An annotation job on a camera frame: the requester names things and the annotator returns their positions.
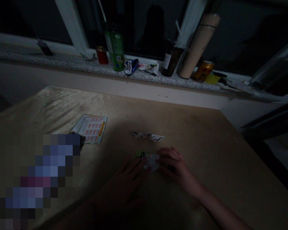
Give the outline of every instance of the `hand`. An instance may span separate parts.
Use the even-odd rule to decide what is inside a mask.
[[[136,188],[147,179],[151,169],[148,168],[136,177],[147,159],[137,158],[126,168],[130,158],[131,155],[126,158],[113,178],[92,198],[92,202],[96,205],[101,216],[105,216],[112,211],[130,209],[142,203],[140,199],[134,201],[129,199]]]
[[[172,146],[172,148],[162,148],[158,153],[169,156],[169,158],[162,157],[158,160],[161,163],[160,173],[170,177],[191,196],[198,198],[201,193],[201,184],[186,165],[180,152]]]

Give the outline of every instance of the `beige tablecloth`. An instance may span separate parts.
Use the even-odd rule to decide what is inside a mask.
[[[288,191],[219,110],[47,87],[0,114],[0,137],[66,134],[84,113],[108,116],[102,142],[83,147],[77,189],[52,204],[41,220],[77,200],[87,187],[100,188],[127,154],[173,145],[199,180],[251,227],[288,229]],[[132,131],[165,138],[153,143],[135,139]],[[145,205],[127,220],[130,228],[218,229],[198,201],[159,172],[138,195]]]

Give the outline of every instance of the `granite window sill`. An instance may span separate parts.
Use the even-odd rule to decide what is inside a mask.
[[[113,77],[133,79],[138,81],[153,82],[157,84],[177,86],[182,88],[215,92],[223,95],[243,97],[245,99],[259,100],[266,102],[280,101],[282,98],[271,94],[250,95],[222,89],[219,85],[198,83],[192,79],[180,78],[176,73],[172,77],[155,76],[136,70],[131,76],[126,76],[124,71],[116,72],[109,65],[101,65],[98,60],[85,61],[81,56],[71,54],[55,53],[53,56],[45,56],[39,48],[24,46],[12,46],[0,43],[0,59],[21,61],[31,64],[39,64],[62,69],[70,69],[86,73],[95,73]]]

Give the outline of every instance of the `glass window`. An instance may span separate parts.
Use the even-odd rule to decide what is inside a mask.
[[[72,44],[54,0],[0,1],[0,32]]]
[[[288,8],[243,0],[219,2],[213,13],[221,21],[202,59],[213,61],[216,70],[253,75],[288,43]]]
[[[188,0],[101,1],[108,23],[121,24],[124,53],[164,59],[166,41],[174,41]],[[77,0],[77,8],[90,48],[107,48],[105,23],[97,0]]]

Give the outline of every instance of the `cardboard tube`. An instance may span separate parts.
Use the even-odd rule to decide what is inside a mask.
[[[179,76],[189,79],[194,71],[200,57],[202,56],[208,42],[210,41],[216,26],[219,24],[220,17],[217,14],[206,14],[195,34],[190,46],[187,58]]]

